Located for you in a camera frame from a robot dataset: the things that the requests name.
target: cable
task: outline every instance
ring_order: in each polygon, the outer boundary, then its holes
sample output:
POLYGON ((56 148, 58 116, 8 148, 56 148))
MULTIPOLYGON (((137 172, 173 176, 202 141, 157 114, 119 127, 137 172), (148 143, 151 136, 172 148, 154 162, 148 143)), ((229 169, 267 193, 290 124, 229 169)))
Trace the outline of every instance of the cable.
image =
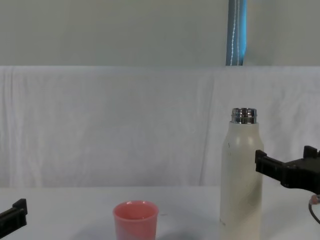
POLYGON ((320 204, 320 195, 313 195, 309 201, 309 212, 311 216, 314 218, 314 220, 316 220, 316 222, 320 224, 320 219, 316 216, 316 214, 312 209, 312 205, 317 205, 317 204, 320 204))

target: cup rim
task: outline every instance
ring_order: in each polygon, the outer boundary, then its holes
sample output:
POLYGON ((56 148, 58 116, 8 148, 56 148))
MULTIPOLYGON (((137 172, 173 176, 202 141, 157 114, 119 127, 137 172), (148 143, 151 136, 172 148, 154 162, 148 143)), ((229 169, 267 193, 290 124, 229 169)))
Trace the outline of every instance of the cup rim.
POLYGON ((148 220, 156 217, 156 216, 158 215, 158 213, 159 213, 159 209, 158 209, 157 205, 155 205, 155 204, 154 204, 153 202, 151 202, 151 201, 132 200, 132 201, 124 201, 124 202, 118 204, 117 206, 114 207, 112 213, 113 213, 114 218, 116 218, 116 219, 118 219, 118 220, 121 220, 121 221, 123 221, 123 222, 139 223, 139 222, 148 221, 148 220), (118 215, 116 214, 116 209, 119 208, 119 207, 121 207, 121 206, 127 205, 128 203, 143 203, 143 204, 146 204, 146 205, 152 207, 152 208, 155 210, 155 212, 154 212, 154 214, 152 214, 151 216, 148 216, 148 217, 143 218, 143 219, 127 219, 127 218, 123 218, 123 217, 118 216, 118 215))

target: metal bottle neck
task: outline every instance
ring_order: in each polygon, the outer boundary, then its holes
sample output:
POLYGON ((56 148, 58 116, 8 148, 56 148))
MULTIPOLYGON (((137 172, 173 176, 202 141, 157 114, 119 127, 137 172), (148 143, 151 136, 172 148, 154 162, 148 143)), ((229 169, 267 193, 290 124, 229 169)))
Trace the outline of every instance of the metal bottle neck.
POLYGON ((234 108, 232 109, 231 123, 256 124, 257 110, 254 108, 234 108))

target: white table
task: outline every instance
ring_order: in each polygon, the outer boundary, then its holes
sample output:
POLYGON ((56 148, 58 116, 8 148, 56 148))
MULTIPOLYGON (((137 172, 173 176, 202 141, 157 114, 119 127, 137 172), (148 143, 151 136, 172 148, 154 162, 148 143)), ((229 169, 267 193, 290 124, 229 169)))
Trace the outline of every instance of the white table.
MULTIPOLYGON (((218 239, 218 187, 2 188, 0 193, 2 212, 27 199, 27 226, 8 240, 114 240, 113 207, 140 199, 159 206, 159 240, 218 239)), ((308 212, 311 195, 265 186, 262 239, 318 240, 320 225, 308 212)))

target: wall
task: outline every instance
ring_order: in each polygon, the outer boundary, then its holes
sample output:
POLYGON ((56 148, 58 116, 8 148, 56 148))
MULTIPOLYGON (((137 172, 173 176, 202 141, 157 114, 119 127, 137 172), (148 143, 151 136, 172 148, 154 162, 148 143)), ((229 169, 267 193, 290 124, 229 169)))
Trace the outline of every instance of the wall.
POLYGON ((247 0, 244 64, 320 65, 320 1, 247 0))
POLYGON ((2 0, 1 65, 223 66, 225 0, 2 0))

